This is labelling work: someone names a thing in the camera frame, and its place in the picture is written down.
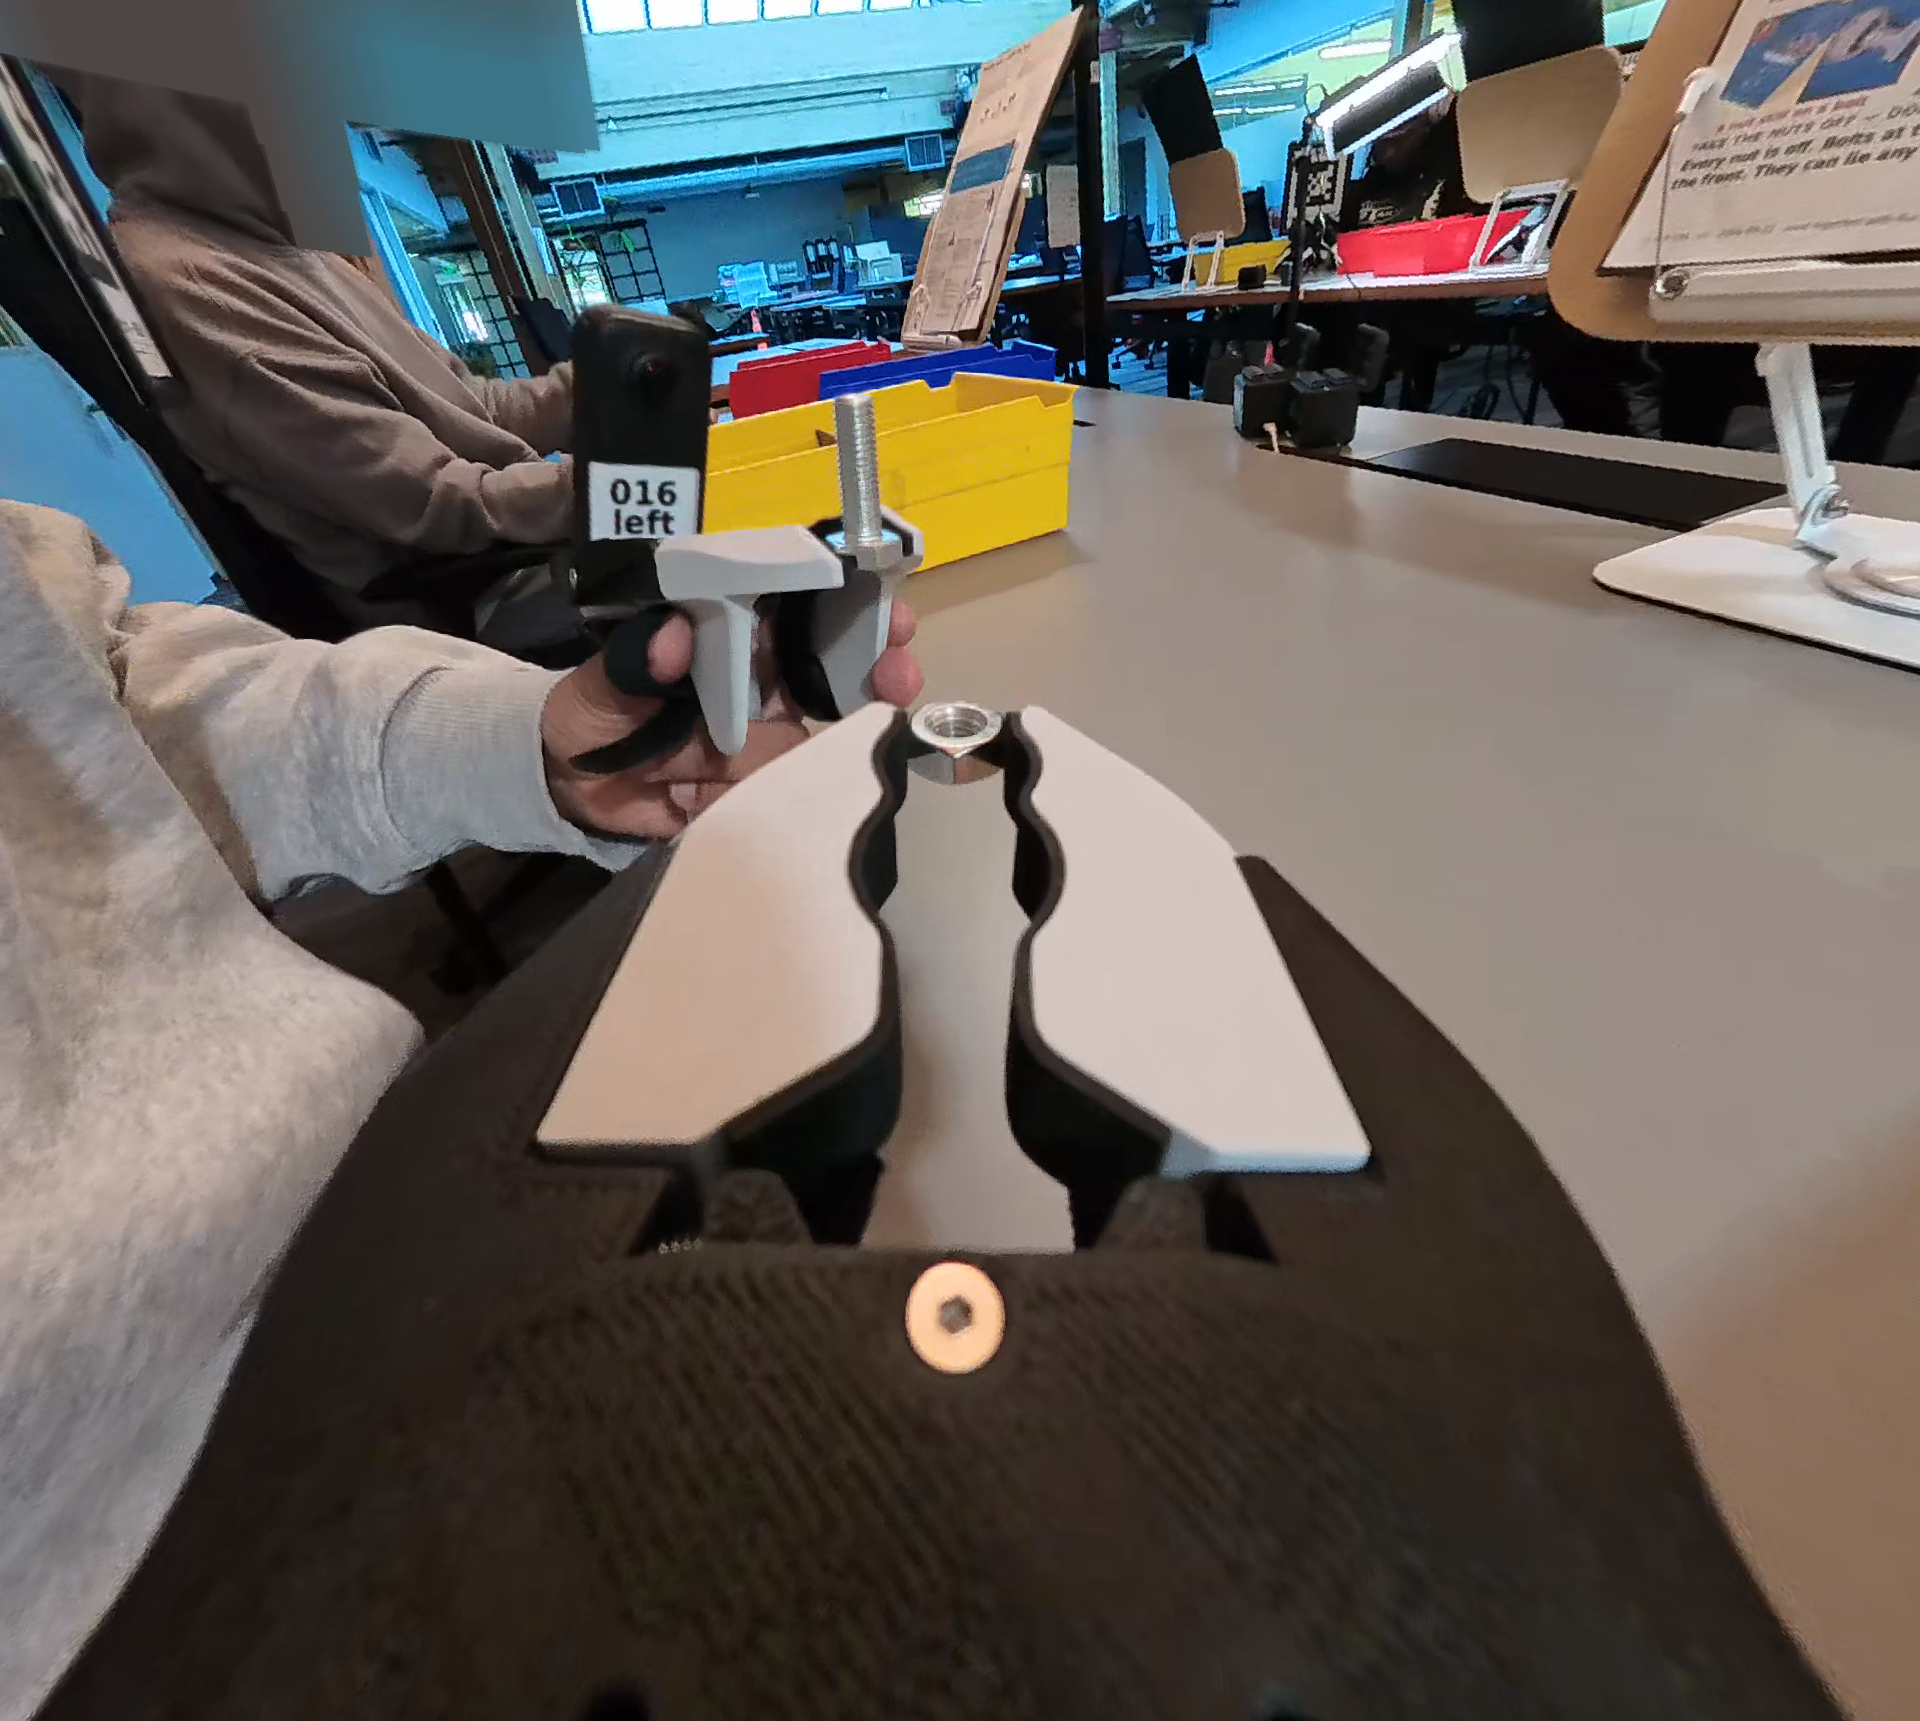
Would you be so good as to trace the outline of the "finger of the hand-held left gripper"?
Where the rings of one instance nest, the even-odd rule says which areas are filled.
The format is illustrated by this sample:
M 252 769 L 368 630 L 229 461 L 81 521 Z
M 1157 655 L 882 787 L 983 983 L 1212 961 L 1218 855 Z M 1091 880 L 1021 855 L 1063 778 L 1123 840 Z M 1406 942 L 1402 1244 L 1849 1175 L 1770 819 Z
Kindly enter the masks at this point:
M 688 684 L 716 755 L 751 750 L 762 710 L 754 623 L 762 596 L 844 584 L 842 558 L 808 527 L 693 532 L 655 558 L 660 596 L 693 623 Z
M 877 703 L 871 677 L 888 654 L 892 596 L 925 566 L 925 532 L 910 521 L 882 521 L 877 552 L 851 552 L 844 527 L 818 527 L 842 558 L 842 584 L 818 590 L 818 710 L 858 710 Z

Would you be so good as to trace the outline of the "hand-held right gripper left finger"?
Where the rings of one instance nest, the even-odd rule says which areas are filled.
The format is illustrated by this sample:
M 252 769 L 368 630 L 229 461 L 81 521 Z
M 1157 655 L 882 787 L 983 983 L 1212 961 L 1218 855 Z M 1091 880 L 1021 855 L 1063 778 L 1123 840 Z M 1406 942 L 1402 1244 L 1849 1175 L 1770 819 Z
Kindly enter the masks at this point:
M 871 846 L 892 708 L 802 735 L 671 846 L 540 1123 L 541 1154 L 877 1154 L 897 1113 L 897 963 Z

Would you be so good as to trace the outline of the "steel hex nut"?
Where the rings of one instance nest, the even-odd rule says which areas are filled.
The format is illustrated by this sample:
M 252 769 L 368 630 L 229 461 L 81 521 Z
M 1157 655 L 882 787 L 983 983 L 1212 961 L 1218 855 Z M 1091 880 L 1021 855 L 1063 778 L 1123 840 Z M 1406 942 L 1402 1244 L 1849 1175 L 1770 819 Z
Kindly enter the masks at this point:
M 979 703 L 925 703 L 910 710 L 906 769 L 935 787 L 979 787 L 1004 775 L 1004 710 Z

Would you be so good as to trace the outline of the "steel bolt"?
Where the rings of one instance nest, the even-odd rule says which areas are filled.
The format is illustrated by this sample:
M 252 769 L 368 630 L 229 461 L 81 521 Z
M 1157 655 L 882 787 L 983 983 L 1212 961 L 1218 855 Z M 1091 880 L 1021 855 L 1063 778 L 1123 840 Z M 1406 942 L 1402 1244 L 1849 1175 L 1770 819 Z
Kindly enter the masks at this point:
M 825 527 L 825 544 L 851 558 L 862 575 L 897 575 L 910 563 L 910 544 L 882 516 L 882 435 L 877 435 L 871 394 L 831 396 L 831 461 L 842 461 L 842 521 Z

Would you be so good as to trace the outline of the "grey desk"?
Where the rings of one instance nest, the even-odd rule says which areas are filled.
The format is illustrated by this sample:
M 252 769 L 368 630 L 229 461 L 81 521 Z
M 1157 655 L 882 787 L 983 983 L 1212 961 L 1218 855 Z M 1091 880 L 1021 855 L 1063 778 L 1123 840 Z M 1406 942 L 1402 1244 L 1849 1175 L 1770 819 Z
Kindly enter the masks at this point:
M 1072 532 L 910 580 L 1269 855 L 1529 1123 L 1749 1567 L 1916 1716 L 1916 677 L 1631 601 L 1648 532 L 1080 394 Z

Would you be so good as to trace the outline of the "long wooden desk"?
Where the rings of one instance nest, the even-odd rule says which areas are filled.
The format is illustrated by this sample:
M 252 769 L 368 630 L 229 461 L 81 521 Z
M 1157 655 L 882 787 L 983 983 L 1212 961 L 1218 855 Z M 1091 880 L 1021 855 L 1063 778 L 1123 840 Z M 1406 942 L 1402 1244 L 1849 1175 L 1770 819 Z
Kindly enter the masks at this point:
M 1207 361 L 1237 352 L 1264 355 L 1287 337 L 1287 286 L 1264 288 L 1123 288 L 1111 295 L 1111 325 L 1123 337 L 1163 352 L 1163 396 L 1198 396 Z M 1311 276 L 1299 317 L 1318 325 L 1318 361 L 1351 368 L 1360 325 L 1390 337 L 1382 380 L 1402 394 L 1402 411 L 1440 402 L 1440 376 L 1478 352 L 1518 345 L 1549 317 L 1542 273 L 1427 273 L 1427 276 Z

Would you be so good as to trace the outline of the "desk lamp light bar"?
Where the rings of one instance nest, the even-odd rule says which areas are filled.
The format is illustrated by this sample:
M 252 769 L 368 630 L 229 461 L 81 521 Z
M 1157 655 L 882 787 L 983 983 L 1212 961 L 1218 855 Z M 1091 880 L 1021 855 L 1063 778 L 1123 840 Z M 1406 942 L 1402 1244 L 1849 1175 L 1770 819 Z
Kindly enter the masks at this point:
M 1396 57 L 1368 81 L 1351 81 L 1338 99 L 1328 99 L 1311 116 L 1318 151 L 1351 155 L 1351 151 L 1376 146 L 1382 133 L 1406 129 L 1414 116 L 1434 116 L 1440 100 L 1452 100 L 1453 99 L 1453 84 L 1452 84 L 1453 51 L 1459 51 L 1459 34 L 1446 28 L 1406 57 Z

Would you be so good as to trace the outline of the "red plastic bin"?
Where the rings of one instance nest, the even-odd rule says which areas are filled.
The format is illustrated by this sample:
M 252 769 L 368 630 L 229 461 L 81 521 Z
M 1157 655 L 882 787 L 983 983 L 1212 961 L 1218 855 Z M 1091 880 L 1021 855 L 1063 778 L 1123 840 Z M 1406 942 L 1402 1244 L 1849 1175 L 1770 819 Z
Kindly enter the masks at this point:
M 888 361 L 888 337 L 808 337 L 808 345 L 772 345 L 754 355 L 731 355 L 724 376 L 724 411 L 731 417 L 762 417 L 762 411 L 789 411 L 821 396 L 821 376 Z
M 1406 218 L 1333 237 L 1333 273 L 1347 276 L 1446 276 L 1468 273 L 1473 249 L 1506 249 L 1529 237 L 1529 204 L 1506 211 L 1453 211 L 1453 218 Z

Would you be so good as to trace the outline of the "black office chair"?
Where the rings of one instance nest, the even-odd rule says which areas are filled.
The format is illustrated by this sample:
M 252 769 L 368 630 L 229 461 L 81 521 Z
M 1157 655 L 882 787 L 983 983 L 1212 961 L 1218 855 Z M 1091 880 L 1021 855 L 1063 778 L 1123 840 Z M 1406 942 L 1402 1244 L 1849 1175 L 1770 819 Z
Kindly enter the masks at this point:
M 368 630 L 373 615 L 407 615 L 416 630 L 440 630 L 457 637 L 483 632 L 483 601 L 508 596 L 508 584 L 529 566 L 551 566 L 554 552 L 483 552 L 483 558 L 412 558 L 383 566 L 365 584 L 323 580 L 281 544 L 246 504 L 201 478 L 191 461 L 159 455 L 149 461 L 177 504 L 207 535 L 217 575 L 236 584 L 244 612 L 294 632 L 336 644 L 343 632 Z

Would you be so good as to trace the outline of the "blue plastic bin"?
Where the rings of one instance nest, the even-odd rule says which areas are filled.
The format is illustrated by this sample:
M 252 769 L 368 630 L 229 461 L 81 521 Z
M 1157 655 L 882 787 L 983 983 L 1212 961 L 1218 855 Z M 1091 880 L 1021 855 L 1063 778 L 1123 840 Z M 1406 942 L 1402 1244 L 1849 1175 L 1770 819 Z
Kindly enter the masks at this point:
M 1058 380 L 1050 345 L 967 345 L 967 352 L 928 352 L 928 355 L 888 355 L 888 361 L 851 361 L 821 368 L 821 402 L 844 394 L 882 394 L 882 388 L 949 388 L 956 376 L 1004 376 L 1004 380 Z

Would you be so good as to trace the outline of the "cardboard instruction board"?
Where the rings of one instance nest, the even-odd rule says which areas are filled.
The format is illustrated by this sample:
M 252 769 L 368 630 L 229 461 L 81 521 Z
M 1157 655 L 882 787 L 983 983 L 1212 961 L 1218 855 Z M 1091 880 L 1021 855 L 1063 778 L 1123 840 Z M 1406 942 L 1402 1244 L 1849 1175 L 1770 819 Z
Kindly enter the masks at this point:
M 983 63 L 897 317 L 897 345 L 910 355 L 967 352 L 989 337 L 994 295 L 1021 237 L 1026 155 L 1074 65 L 1080 28 L 1090 10 L 1072 7 L 1033 40 Z

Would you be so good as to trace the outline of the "black battery charger block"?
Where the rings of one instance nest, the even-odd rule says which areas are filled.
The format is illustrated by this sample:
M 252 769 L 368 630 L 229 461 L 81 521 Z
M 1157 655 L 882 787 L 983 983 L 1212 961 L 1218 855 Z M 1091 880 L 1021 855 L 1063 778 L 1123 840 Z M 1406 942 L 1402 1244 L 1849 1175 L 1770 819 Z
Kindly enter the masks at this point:
M 1287 325 L 1274 361 L 1252 361 L 1234 380 L 1234 431 L 1269 455 L 1347 455 L 1360 435 L 1360 402 L 1376 396 L 1390 368 L 1390 332 L 1360 317 L 1347 345 L 1351 368 L 1324 368 L 1324 332 L 1311 317 Z

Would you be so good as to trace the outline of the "black pole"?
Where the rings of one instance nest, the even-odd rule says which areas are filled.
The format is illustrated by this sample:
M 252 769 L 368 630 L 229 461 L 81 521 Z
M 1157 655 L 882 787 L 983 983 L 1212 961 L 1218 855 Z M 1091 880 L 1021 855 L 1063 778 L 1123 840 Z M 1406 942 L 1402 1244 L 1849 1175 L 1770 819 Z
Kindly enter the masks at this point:
M 1101 0 L 1074 0 L 1074 230 L 1080 230 L 1080 376 L 1111 388 L 1111 288 L 1104 288 L 1104 99 L 1101 99 Z

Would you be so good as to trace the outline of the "fiducial marker board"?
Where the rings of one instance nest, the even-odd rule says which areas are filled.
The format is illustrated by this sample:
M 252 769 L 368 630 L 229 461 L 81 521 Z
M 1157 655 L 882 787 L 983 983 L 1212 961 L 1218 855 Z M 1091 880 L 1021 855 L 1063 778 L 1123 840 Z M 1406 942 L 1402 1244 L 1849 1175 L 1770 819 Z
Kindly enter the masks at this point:
M 1324 151 L 1318 140 L 1299 140 L 1287 155 L 1287 249 L 1299 268 L 1333 268 L 1347 204 L 1347 155 Z

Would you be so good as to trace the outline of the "wooden document stand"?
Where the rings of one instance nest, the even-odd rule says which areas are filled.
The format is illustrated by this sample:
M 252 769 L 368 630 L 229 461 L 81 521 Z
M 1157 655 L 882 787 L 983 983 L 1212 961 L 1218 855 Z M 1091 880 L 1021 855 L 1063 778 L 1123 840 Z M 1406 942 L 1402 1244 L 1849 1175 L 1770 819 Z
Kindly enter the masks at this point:
M 1920 670 L 1916 521 L 1849 504 L 1826 417 L 1819 345 L 1920 345 L 1920 254 L 1609 268 L 1680 123 L 1712 99 L 1741 0 L 1669 0 L 1578 181 L 1554 249 L 1554 306 L 1597 337 L 1755 345 L 1782 448 L 1782 504 L 1749 504 L 1597 566 L 1597 584 L 1801 644 Z

